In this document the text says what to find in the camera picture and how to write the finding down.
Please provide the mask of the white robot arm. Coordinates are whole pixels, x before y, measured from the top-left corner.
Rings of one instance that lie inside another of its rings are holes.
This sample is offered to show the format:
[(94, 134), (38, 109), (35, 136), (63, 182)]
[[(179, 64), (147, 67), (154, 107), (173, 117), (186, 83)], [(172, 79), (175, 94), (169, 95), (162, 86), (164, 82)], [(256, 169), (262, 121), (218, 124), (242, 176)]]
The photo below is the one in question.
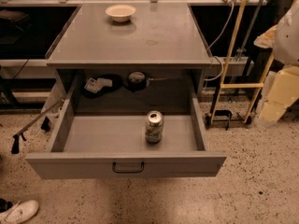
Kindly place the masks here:
[(278, 72), (269, 72), (257, 107), (255, 124), (274, 126), (299, 99), (299, 1), (295, 1), (277, 25), (254, 40), (254, 45), (271, 48), (274, 59), (283, 64)]

